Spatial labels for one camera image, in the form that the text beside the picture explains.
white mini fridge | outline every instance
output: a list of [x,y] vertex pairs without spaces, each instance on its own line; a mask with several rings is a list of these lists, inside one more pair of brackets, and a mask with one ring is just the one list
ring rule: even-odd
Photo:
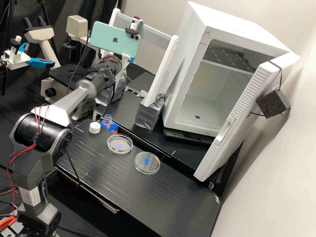
[[163,122],[216,137],[195,172],[204,181],[245,138],[257,118],[250,112],[260,112],[255,100],[277,87],[299,56],[259,25],[193,2],[177,35],[159,88]]

white wall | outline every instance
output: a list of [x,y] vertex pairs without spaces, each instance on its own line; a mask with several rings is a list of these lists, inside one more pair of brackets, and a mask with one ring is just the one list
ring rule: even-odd
[[[193,0],[253,22],[301,54],[315,22],[315,0]],[[125,0],[122,12],[139,15],[145,24],[169,35],[177,33],[187,0]],[[135,63],[156,73],[164,51],[142,41]]]
[[316,28],[310,39],[303,53],[311,52],[310,59],[283,85],[292,106],[288,118],[254,125],[212,237],[316,236]]
[[[246,137],[212,237],[316,236],[316,1],[194,2],[258,23],[302,58],[282,86],[290,112],[257,119]],[[123,12],[172,35],[185,4],[126,0]],[[155,73],[163,53],[142,43],[136,62]]]

foam pad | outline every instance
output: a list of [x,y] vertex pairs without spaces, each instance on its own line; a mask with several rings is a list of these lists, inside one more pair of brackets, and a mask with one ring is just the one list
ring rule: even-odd
[[288,110],[291,105],[280,90],[273,90],[256,100],[266,119]]

black curtain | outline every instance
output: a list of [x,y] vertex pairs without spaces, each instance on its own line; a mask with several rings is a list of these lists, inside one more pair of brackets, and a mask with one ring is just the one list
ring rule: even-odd
[[[71,64],[69,60],[69,51],[63,48],[62,44],[68,42],[66,33],[67,17],[70,15],[79,15],[88,20],[88,29],[92,29],[93,23],[98,20],[108,23],[112,11],[117,0],[46,0],[45,5],[49,17],[50,24],[54,26],[54,41],[56,44],[58,58],[61,65]],[[6,6],[0,4],[0,13],[3,12]],[[19,0],[18,5],[14,7],[13,23],[11,28],[10,38],[15,38],[16,35],[22,37],[22,43],[27,42],[23,35],[25,26],[23,18],[28,17],[33,26],[38,26],[37,17],[44,15],[40,4],[37,0]],[[44,58],[38,44],[30,44],[28,55],[33,58]],[[95,56],[94,50],[87,50],[83,67],[91,65]],[[48,77],[49,69],[23,67],[16,70],[9,70],[7,76],[6,94],[12,93],[22,88],[31,85],[38,85],[42,79]]]

white bottle cap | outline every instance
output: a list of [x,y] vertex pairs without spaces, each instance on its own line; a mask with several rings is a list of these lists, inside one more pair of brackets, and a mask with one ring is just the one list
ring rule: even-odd
[[100,132],[101,125],[98,122],[92,122],[90,123],[89,132],[93,134],[97,134]]
[[21,39],[22,39],[21,36],[16,36],[16,37],[15,37],[15,40],[18,41],[18,42],[21,42]]

